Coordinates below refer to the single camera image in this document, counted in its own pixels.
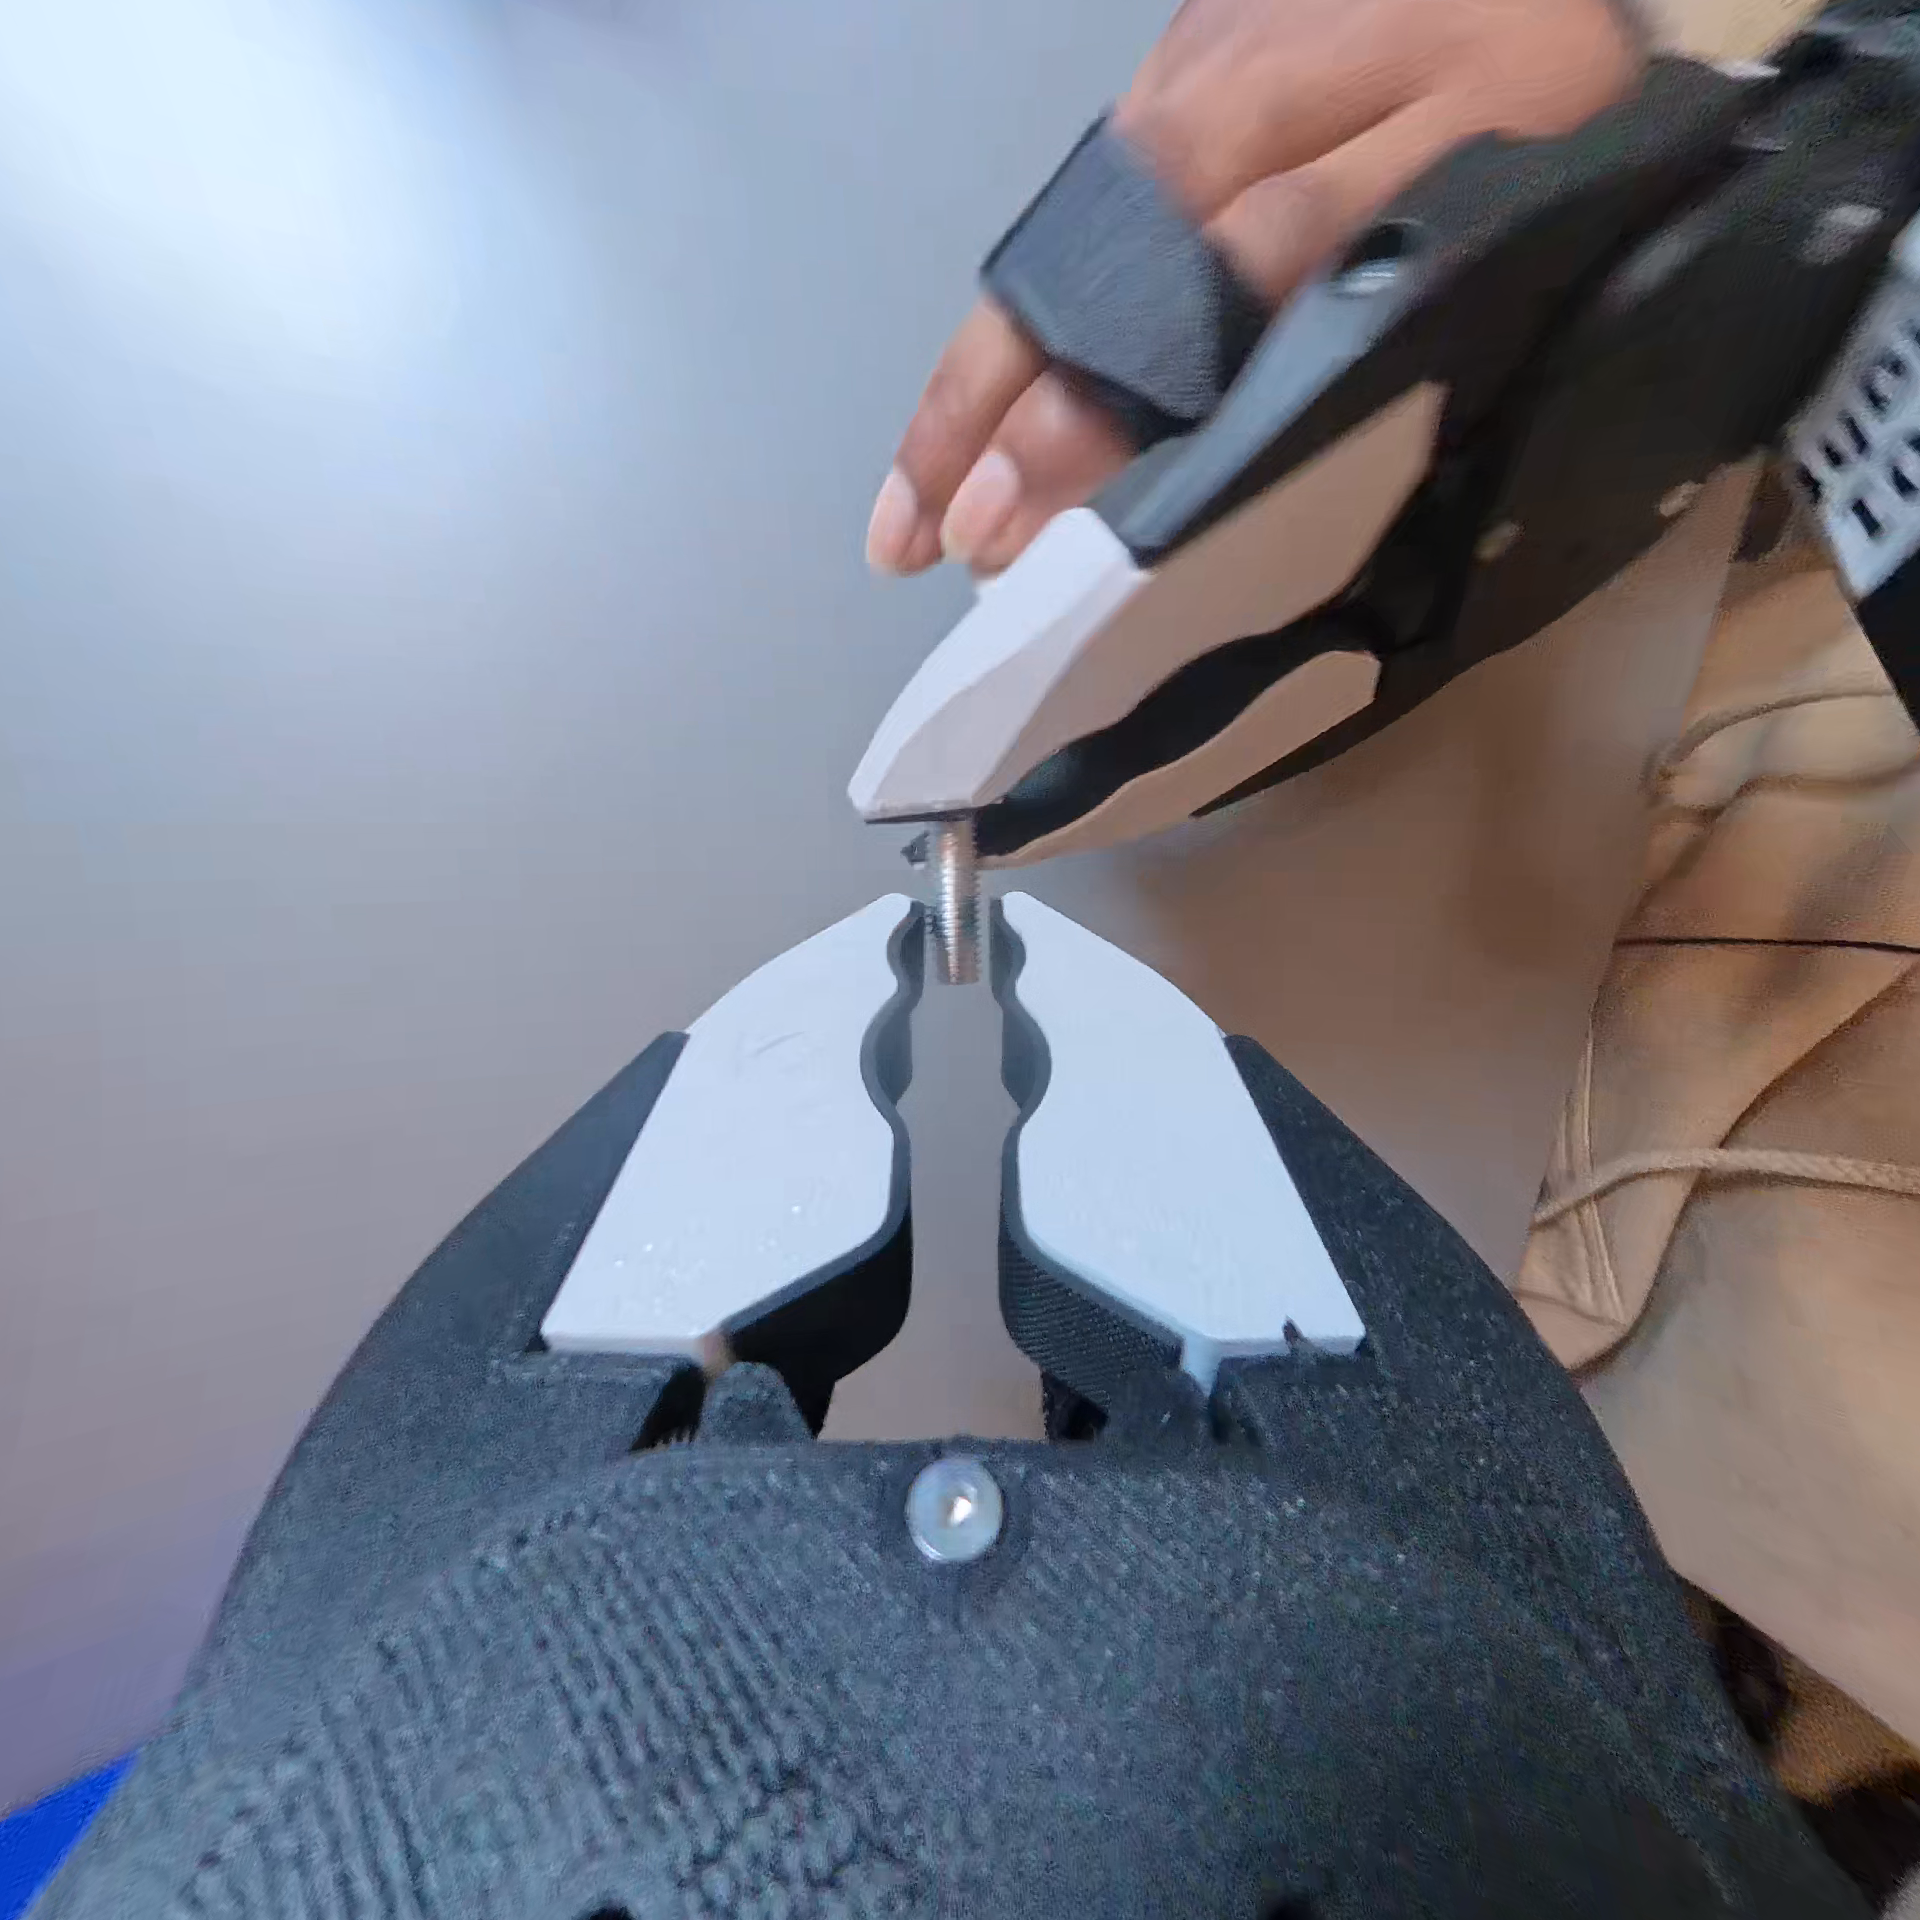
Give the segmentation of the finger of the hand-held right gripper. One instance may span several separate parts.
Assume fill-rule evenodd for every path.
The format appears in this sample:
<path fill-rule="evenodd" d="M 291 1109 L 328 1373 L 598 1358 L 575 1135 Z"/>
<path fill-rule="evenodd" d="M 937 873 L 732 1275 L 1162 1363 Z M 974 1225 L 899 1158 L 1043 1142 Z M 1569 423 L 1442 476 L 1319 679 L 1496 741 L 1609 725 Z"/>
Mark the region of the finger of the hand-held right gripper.
<path fill-rule="evenodd" d="M 1231 641 L 987 806 L 987 863 L 1110 851 L 1259 794 L 1347 743 L 1380 693 L 1358 648 Z"/>
<path fill-rule="evenodd" d="M 866 822 L 977 812 L 1212 649 L 1359 574 L 1427 473 L 1443 392 L 1403 392 L 1156 563 L 1092 507 L 1058 513 L 930 649 L 848 782 Z"/>

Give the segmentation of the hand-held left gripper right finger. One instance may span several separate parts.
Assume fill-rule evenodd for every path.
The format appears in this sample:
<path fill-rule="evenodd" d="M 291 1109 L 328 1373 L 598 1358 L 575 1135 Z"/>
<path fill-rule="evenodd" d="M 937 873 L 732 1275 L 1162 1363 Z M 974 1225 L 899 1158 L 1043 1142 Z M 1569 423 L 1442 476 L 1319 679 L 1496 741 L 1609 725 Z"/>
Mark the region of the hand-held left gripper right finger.
<path fill-rule="evenodd" d="M 1028 891 L 993 901 L 992 991 L 1015 1121 L 1001 1222 L 1038 1292 L 1004 1303 L 1077 1394 L 1114 1363 L 1042 1332 L 1061 1300 L 1212 1389 L 1230 1361 L 1352 1358 L 1365 1326 L 1230 1035 L 1136 955 Z"/>

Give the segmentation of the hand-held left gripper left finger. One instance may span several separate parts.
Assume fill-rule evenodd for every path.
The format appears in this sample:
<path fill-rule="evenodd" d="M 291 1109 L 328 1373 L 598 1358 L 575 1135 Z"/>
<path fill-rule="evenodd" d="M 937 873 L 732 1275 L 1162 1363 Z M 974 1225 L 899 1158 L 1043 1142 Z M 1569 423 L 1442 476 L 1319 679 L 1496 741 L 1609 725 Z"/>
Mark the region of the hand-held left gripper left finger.
<path fill-rule="evenodd" d="M 734 1361 L 828 1397 L 912 1284 L 912 1018 L 923 908 L 884 894 L 713 1001 L 539 1321 L 568 1356 Z"/>

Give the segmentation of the steel hex bolt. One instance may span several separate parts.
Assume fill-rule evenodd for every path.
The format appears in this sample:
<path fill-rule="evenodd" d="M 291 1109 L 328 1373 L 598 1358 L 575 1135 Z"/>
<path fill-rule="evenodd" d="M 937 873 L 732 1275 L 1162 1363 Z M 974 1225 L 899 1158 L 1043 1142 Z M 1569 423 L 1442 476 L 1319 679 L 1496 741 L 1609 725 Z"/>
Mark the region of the steel hex bolt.
<path fill-rule="evenodd" d="M 922 851 L 926 937 L 935 979 L 970 987 L 979 979 L 983 955 L 975 817 L 953 813 L 930 822 Z"/>

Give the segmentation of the blue plastic bin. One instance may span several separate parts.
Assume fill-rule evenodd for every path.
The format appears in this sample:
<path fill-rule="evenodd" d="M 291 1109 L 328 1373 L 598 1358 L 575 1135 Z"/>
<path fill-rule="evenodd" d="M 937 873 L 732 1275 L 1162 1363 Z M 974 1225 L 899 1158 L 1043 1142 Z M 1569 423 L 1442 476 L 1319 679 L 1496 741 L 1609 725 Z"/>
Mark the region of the blue plastic bin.
<path fill-rule="evenodd" d="M 126 1778 L 136 1752 L 62 1781 L 2 1816 L 2 1918 L 20 1918 Z"/>

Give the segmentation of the person's right forearm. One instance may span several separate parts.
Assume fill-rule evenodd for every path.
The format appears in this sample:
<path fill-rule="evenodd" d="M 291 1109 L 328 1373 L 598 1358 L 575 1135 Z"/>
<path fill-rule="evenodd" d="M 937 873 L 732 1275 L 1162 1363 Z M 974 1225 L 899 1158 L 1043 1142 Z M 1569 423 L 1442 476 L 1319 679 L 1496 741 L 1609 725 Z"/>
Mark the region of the person's right forearm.
<path fill-rule="evenodd" d="M 1614 2 L 1646 54 L 1706 63 L 1757 63 L 1784 47 L 1825 2 Z"/>

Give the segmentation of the person's right hand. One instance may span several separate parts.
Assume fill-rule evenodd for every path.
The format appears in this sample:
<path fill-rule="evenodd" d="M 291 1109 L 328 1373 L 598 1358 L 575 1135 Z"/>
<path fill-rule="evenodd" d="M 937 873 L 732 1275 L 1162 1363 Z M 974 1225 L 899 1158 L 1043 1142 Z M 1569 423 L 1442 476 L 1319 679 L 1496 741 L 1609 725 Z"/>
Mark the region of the person's right hand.
<path fill-rule="evenodd" d="M 1110 113 L 1269 306 L 1463 143 L 1557 137 L 1630 91 L 1649 32 L 1603 2 L 1190 2 Z M 889 575 L 1011 563 L 1129 458 L 1092 395 L 987 294 L 955 328 L 876 491 Z"/>

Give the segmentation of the person's torso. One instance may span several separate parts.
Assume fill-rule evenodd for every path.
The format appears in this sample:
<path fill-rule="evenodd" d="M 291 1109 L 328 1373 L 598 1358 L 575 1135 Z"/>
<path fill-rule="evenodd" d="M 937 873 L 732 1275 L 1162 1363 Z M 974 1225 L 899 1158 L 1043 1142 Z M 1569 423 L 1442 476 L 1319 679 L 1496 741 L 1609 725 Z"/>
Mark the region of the person's torso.
<path fill-rule="evenodd" d="M 1794 1795 L 1915 1792 L 1915 728 L 1812 540 L 1738 563 L 1518 1302 Z"/>

